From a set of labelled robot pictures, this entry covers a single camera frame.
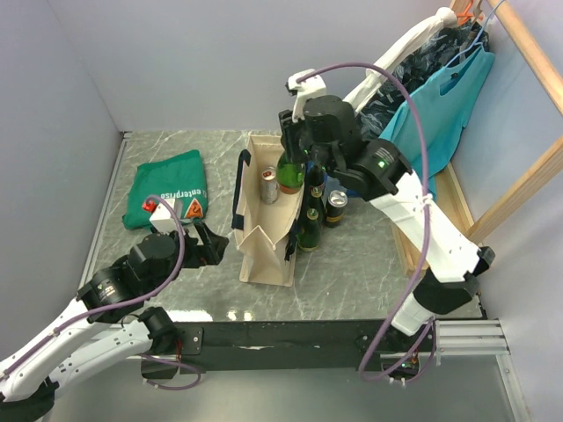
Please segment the red cap cola bottle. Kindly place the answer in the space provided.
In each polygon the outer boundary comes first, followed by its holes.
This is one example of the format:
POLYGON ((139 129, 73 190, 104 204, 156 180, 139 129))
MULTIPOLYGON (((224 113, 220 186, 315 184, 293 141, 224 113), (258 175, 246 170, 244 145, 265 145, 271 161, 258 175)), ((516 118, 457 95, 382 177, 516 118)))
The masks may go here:
POLYGON ((310 163, 307 172, 307 184, 311 191, 318 189, 321 193, 325 191, 325 171, 322 166, 310 163))

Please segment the green glass bottle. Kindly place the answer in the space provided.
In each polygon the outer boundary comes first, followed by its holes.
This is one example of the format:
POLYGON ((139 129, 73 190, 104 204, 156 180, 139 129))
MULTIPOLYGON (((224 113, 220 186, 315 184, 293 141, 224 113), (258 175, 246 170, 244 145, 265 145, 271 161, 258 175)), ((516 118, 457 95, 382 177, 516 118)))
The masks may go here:
POLYGON ((321 226, 318 220, 318 211, 315 208, 309 208, 301 231, 297 236, 298 247, 302 251, 315 251, 320 243, 320 238, 321 226))
POLYGON ((298 193, 305 179, 305 164, 294 163, 284 151, 276 166, 276 180, 280 190, 286 194, 298 193))
POLYGON ((311 186, 305 201, 305 213, 310 209, 316 209, 318 220, 322 222, 325 217, 325 203, 323 202, 324 186, 311 186))

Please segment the silver top can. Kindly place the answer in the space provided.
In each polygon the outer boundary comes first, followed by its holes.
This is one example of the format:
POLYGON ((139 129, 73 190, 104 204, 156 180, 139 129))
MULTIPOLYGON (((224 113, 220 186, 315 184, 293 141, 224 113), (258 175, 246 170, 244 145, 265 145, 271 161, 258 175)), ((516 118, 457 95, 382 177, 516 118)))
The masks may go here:
POLYGON ((340 225, 348 198, 345 192, 340 190, 332 190, 327 198, 325 206, 324 224, 328 228, 334 228, 340 225))

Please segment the red top drink can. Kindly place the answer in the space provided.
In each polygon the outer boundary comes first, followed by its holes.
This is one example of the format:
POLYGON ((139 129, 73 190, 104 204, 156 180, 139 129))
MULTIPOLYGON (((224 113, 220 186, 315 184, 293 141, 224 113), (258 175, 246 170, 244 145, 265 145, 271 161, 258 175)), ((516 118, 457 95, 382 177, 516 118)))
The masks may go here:
POLYGON ((260 174, 260 198, 265 204, 273 204, 278 198, 276 169, 266 167, 260 174))

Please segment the beige canvas tote bag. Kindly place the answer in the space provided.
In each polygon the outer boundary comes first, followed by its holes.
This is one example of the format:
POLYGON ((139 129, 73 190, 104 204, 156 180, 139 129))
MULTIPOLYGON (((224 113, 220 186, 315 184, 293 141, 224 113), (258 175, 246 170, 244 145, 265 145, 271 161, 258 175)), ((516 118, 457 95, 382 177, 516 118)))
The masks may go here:
POLYGON ((252 135, 238 156, 231 227, 243 254, 239 279, 246 283, 290 287, 296 264, 296 223, 304 188, 280 190, 267 204, 260 197, 263 173, 275 171, 284 149, 274 135, 252 135))

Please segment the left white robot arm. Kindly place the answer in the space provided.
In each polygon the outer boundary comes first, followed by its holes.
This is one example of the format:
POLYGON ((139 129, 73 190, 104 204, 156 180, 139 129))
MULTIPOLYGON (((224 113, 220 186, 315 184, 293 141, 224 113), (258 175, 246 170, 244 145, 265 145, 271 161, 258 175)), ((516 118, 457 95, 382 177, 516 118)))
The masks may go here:
POLYGON ((120 360, 166 353, 178 343, 161 307, 144 304, 183 269, 217 266, 229 240, 206 224, 153 232, 111 266, 97 271, 67 308, 28 344, 1 363, 1 419, 36 421, 67 388, 120 360))

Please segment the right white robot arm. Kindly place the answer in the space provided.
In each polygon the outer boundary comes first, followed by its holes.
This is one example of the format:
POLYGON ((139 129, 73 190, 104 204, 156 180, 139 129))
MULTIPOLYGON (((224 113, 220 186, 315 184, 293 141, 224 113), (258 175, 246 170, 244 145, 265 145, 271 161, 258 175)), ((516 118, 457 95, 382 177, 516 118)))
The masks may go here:
POLYGON ((390 347, 407 349, 431 317, 449 314, 478 293, 477 278, 494 261, 493 250, 457 229, 393 143, 362 137, 349 103, 324 95, 305 101, 302 118, 284 110, 278 120, 290 161, 323 167, 391 219, 428 263, 385 329, 390 347))

